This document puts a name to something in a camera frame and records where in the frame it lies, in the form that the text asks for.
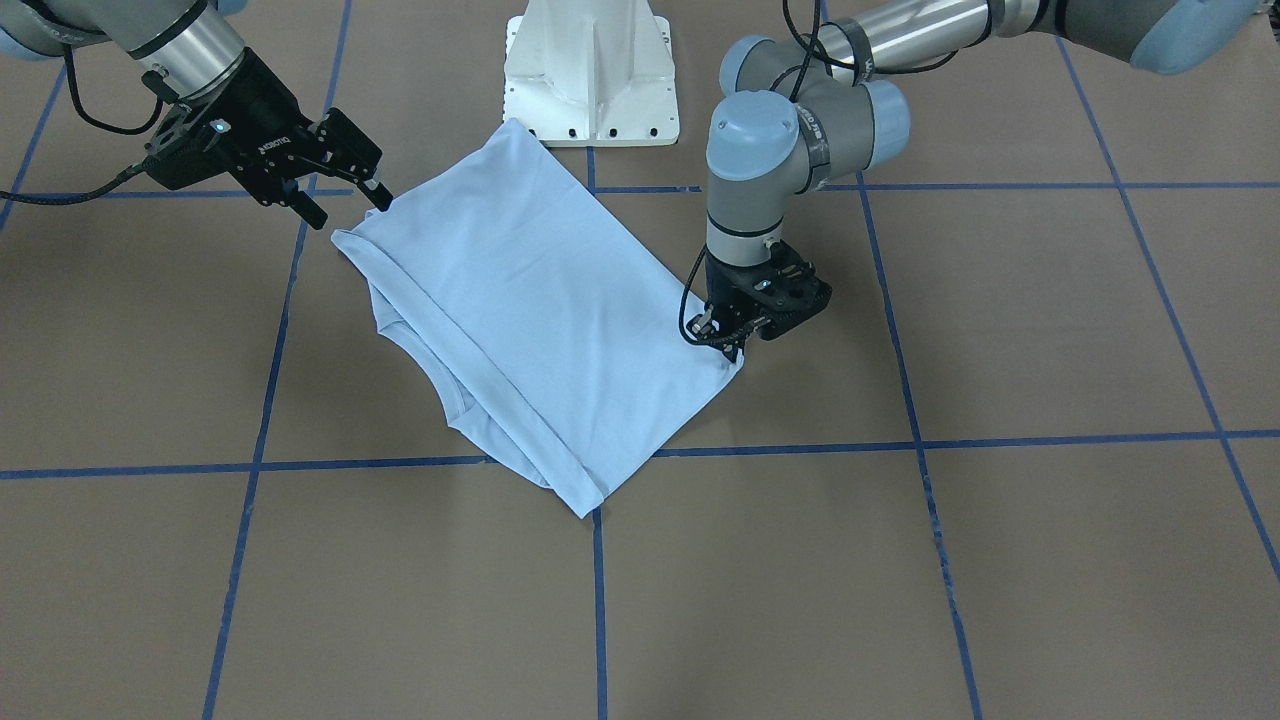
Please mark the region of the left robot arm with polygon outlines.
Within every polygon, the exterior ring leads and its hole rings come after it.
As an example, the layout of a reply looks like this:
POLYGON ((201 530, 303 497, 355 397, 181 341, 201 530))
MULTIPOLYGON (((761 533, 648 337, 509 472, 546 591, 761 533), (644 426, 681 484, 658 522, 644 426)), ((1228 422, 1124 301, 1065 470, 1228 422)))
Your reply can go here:
POLYGON ((719 68, 707 141, 707 300, 681 336, 736 363, 824 310, 831 287, 785 242, 788 200, 896 158, 911 114, 896 76, 991 38, 1052 35, 1139 70, 1187 72, 1221 50, 1254 1, 888 1, 788 40, 739 40, 719 68))

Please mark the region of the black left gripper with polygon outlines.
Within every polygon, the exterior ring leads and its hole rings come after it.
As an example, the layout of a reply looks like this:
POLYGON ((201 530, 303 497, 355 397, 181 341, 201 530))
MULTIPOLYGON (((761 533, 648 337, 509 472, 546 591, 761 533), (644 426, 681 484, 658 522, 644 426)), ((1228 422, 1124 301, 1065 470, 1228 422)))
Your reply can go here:
POLYGON ((783 241, 771 245, 767 260, 751 266, 709 258, 707 290, 713 337, 726 341, 722 355, 732 365, 745 359, 749 334, 776 340, 823 311, 832 297, 815 266, 783 241))

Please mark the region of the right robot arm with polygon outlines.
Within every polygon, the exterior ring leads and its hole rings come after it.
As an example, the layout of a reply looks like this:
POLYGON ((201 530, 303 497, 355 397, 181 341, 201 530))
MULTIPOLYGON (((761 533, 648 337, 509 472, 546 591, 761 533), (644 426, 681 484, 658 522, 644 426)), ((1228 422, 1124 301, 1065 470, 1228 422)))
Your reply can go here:
POLYGON ((142 69, 156 97, 143 124, 143 160, 108 183, 146 174, 168 190, 230 176, 259 204, 292 209, 320 229, 326 213, 300 187, 320 174, 355 186, 376 209, 381 150, 343 111, 308 119, 297 97, 228 22, 239 1, 5 1, 3 51, 63 60, 79 47, 115 44, 142 69))

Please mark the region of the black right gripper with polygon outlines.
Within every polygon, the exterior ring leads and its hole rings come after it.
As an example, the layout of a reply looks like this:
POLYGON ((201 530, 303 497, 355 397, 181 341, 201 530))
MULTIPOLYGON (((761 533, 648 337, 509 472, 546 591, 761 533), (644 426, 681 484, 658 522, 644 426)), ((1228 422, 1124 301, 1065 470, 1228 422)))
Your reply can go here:
POLYGON ((339 108, 316 123, 270 67, 247 47, 206 94, 180 100, 146 145, 146 173, 168 190, 229 174, 262 205, 294 211, 321 231, 328 213, 300 187, 316 172, 356 187, 379 211, 393 193, 380 179, 381 149, 339 108))

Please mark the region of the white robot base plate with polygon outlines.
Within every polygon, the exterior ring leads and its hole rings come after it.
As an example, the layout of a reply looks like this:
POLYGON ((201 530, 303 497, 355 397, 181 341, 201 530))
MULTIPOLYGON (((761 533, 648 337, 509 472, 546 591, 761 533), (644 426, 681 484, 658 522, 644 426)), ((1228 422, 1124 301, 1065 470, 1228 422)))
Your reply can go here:
POLYGON ((669 22, 648 1, 530 1, 506 22, 503 120, 548 147, 678 141, 669 22))

